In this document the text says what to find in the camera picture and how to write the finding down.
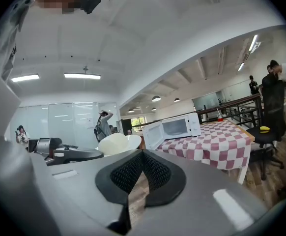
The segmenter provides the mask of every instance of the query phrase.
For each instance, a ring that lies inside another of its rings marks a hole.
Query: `backpack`
[[[96,130],[97,130],[97,137],[98,137],[98,140],[103,140],[105,137],[106,137],[106,134],[104,133],[104,131],[99,127],[99,122],[100,122],[100,118],[98,118],[98,121],[97,121],[97,125],[95,126]]]

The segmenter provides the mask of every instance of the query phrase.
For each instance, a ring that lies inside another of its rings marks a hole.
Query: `white microwave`
[[[146,149],[155,150],[164,140],[201,135],[198,114],[164,119],[143,127]]]

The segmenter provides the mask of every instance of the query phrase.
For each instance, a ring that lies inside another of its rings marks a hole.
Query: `window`
[[[132,127],[137,126],[137,125],[141,125],[141,124],[145,124],[145,123],[146,123],[145,117],[138,117],[138,118],[131,119]],[[142,127],[135,127],[133,129],[134,129],[134,131],[142,131]]]

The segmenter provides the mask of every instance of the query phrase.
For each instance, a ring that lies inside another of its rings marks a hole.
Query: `red and white checkered tablecloth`
[[[245,167],[251,139],[228,120],[200,126],[201,135],[165,140],[157,150],[209,164],[220,170]]]

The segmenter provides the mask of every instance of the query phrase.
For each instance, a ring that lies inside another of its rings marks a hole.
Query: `wooden floor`
[[[277,144],[278,153],[276,157],[284,162],[285,168],[280,170],[267,164],[266,181],[262,181],[260,176],[259,162],[249,164],[246,178],[243,185],[246,186],[253,194],[264,201],[264,204],[271,208],[278,201],[277,190],[286,186],[286,133],[281,142]],[[226,174],[235,181],[237,180],[239,170],[227,171]],[[148,182],[144,174],[142,174],[129,195],[129,212],[132,226],[135,226],[140,216],[144,212],[145,197],[148,194]]]

